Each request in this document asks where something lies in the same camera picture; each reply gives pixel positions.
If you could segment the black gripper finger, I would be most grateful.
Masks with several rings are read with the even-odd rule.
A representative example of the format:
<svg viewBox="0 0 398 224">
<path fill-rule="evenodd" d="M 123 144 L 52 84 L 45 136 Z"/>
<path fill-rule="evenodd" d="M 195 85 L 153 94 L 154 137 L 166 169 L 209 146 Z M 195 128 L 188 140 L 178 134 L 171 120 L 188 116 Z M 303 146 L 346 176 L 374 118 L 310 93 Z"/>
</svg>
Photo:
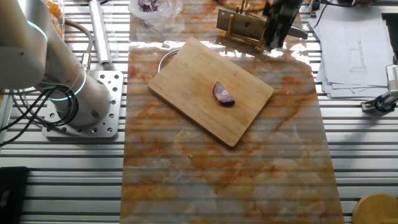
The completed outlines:
<svg viewBox="0 0 398 224">
<path fill-rule="evenodd" d="M 284 40 L 285 40 L 286 36 L 288 35 L 292 24 L 293 24 L 293 20 L 277 22 L 277 27 L 276 27 L 276 32 L 275 32 L 277 47 L 283 46 Z"/>
<path fill-rule="evenodd" d="M 265 29 L 265 46 L 268 48 L 279 47 L 279 21 L 277 18 L 268 18 Z"/>
</svg>

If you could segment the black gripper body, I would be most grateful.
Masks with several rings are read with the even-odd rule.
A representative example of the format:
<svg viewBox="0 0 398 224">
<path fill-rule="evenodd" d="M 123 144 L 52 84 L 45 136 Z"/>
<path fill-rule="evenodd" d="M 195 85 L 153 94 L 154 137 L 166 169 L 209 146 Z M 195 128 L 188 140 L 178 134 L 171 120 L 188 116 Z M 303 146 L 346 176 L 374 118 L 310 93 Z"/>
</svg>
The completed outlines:
<svg viewBox="0 0 398 224">
<path fill-rule="evenodd" d="M 292 24 L 303 0 L 273 0 L 268 1 L 263 9 L 263 15 L 276 24 Z"/>
</svg>

